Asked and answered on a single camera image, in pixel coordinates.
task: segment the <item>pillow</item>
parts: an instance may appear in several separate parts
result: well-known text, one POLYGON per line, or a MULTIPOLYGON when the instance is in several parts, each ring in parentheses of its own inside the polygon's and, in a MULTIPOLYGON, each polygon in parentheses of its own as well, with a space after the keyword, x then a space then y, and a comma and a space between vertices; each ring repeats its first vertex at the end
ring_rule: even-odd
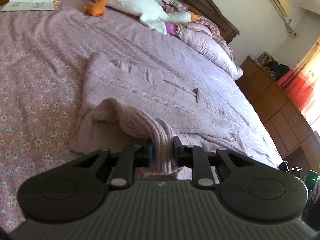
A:
POLYGON ((212 38, 212 33, 209 30, 209 28, 207 26, 200 24, 200 23, 188 23, 183 26, 189 30, 193 30, 196 32, 201 32, 201 33, 207 34, 208 36, 210 36, 212 38))
POLYGON ((182 25, 178 25, 177 34, 179 39, 227 72, 234 81, 242 76, 243 70, 237 67, 224 49, 207 34, 189 30, 182 25))
POLYGON ((164 24, 165 24, 165 28, 167 29, 167 33, 176 37, 178 36, 177 26, 175 24, 173 23, 164 23, 164 24))
POLYGON ((200 20, 198 20, 196 23, 200 23, 201 25, 208 27, 212 34, 212 38, 223 48, 223 50, 229 55, 230 59, 233 62, 236 62, 238 60, 235 52, 230 48, 224 38, 220 35, 220 31, 217 25, 203 16, 200 16, 200 20))

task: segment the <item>black plastic mount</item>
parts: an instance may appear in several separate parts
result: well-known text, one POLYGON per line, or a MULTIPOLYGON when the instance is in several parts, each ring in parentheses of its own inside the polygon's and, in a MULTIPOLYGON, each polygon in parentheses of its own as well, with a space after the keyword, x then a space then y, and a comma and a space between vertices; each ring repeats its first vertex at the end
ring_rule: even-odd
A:
POLYGON ((135 167, 150 167, 153 144, 98 150, 25 181, 18 202, 26 218, 69 222, 93 212, 111 190, 132 185, 135 167))
MULTIPOLYGON (((200 146, 182 145, 177 136, 172 143, 176 165, 192 169, 192 185, 215 193, 231 212, 255 222, 300 216, 308 191, 292 175, 225 147, 216 153, 205 152, 200 146)), ((135 168, 150 167, 152 161, 151 140, 119 153, 98 150, 30 178, 21 185, 18 202, 27 219, 50 223, 78 220, 96 210, 110 191, 132 186, 135 168)))
POLYGON ((201 187, 199 179, 212 179, 210 166, 214 166, 220 184, 211 188, 231 212, 249 220, 293 219, 300 216, 306 204, 308 191, 303 182, 225 147, 216 153, 205 152, 199 146, 182 145, 175 136, 173 152, 178 167, 192 168, 197 187, 201 187))

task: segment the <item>pink knitted blanket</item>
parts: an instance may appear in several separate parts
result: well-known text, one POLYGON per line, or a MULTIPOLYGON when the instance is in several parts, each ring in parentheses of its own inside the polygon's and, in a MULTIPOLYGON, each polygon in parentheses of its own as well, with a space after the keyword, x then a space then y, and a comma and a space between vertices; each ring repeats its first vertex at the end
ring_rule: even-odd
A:
POLYGON ((155 163, 140 170, 147 176, 177 172, 172 158, 174 135, 184 144, 208 147, 227 142, 232 147, 236 123, 210 111, 199 90, 188 91, 169 80, 161 71, 93 54, 71 149, 85 154, 103 147, 121 151, 129 143, 144 144, 151 138, 155 163))

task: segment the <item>red curtain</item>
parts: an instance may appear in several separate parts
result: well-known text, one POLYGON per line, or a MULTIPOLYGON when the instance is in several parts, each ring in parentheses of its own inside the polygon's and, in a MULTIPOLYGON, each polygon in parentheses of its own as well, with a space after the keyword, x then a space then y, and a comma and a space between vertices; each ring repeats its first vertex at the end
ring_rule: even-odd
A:
POLYGON ((277 84, 298 107, 311 128, 320 131, 320 44, 301 64, 292 68, 277 84))
POLYGON ((309 77, 303 76, 300 72, 297 73, 294 69, 291 69, 281 77, 277 84, 287 93, 300 111, 314 95, 309 77))

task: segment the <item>pink bedspread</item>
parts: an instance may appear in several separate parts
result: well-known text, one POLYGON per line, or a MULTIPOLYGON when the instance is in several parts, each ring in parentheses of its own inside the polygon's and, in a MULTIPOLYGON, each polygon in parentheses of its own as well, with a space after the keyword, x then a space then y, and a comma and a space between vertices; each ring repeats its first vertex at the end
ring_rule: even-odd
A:
POLYGON ((176 37, 120 12, 108 8, 105 16, 90 17, 84 14, 90 1, 61 1, 57 12, 0 13, 0 226, 6 231, 24 220, 16 199, 21 183, 80 156, 68 145, 92 53, 161 71, 180 84, 172 89, 183 89, 181 96, 195 96, 198 88, 208 108, 236 121, 237 151, 273 167, 282 161, 225 71, 176 37))
POLYGON ((172 78, 161 66, 109 61, 92 54, 71 149, 85 154, 101 148, 118 152, 126 145, 143 145, 151 138, 154 163, 137 172, 139 179, 155 175, 178 178, 181 170, 175 166, 172 154, 174 135, 184 145, 201 145, 207 151, 224 145, 242 152, 233 118, 212 109, 200 89, 190 90, 183 81, 172 78))

